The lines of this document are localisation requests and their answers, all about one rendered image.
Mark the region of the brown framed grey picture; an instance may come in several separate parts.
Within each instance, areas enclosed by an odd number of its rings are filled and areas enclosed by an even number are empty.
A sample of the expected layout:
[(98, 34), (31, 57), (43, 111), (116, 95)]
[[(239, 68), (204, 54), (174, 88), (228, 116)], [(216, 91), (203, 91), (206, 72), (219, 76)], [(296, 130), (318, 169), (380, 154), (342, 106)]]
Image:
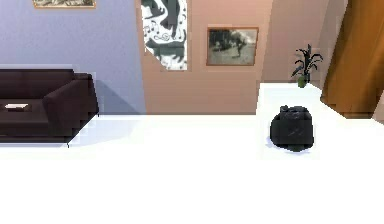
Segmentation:
[(258, 27), (209, 27), (206, 65), (254, 66), (258, 34)]

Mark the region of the black garbage bag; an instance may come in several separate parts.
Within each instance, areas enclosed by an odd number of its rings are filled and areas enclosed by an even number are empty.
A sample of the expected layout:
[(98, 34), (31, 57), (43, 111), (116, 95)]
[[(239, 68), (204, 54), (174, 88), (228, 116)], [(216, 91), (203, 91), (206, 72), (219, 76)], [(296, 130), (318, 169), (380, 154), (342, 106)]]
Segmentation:
[(303, 106), (280, 107), (270, 125), (270, 140), (279, 147), (301, 152), (314, 144), (312, 116)]

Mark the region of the dark house plant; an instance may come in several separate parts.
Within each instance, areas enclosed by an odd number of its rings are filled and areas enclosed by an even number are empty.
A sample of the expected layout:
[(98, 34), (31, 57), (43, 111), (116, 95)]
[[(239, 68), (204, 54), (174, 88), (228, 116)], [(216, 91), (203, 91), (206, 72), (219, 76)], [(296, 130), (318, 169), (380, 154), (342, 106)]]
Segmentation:
[(317, 63), (323, 61), (323, 56), (320, 53), (313, 54), (312, 46), (310, 44), (307, 45), (306, 49), (297, 49), (297, 52), (301, 52), (303, 58), (294, 62), (296, 68), (291, 76), (294, 77), (298, 75), (298, 87), (304, 88), (311, 81), (311, 69), (318, 69)]

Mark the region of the brown wooden door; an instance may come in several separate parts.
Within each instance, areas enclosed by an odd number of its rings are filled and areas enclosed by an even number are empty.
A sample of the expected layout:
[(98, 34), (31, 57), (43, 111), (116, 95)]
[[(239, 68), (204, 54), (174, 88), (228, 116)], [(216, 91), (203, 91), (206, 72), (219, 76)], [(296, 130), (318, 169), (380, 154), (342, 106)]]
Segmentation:
[(320, 100), (370, 119), (384, 91), (384, 0), (348, 0)]

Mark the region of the dark brown sofa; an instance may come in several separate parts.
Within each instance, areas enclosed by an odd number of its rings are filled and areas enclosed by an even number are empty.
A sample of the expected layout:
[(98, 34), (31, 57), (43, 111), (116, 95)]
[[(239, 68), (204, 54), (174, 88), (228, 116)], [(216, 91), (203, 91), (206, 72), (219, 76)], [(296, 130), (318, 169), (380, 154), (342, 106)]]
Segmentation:
[[(29, 106), (8, 110), (6, 104)], [(68, 143), (98, 114), (89, 73), (0, 69), (0, 143)]]

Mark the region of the black white cat poster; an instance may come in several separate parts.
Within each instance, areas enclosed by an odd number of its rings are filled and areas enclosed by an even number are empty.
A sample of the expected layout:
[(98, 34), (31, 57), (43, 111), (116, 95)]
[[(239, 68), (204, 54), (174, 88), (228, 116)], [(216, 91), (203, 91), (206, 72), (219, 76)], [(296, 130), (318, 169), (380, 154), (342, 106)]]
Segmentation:
[(187, 65), (187, 0), (140, 0), (144, 50), (168, 71)]

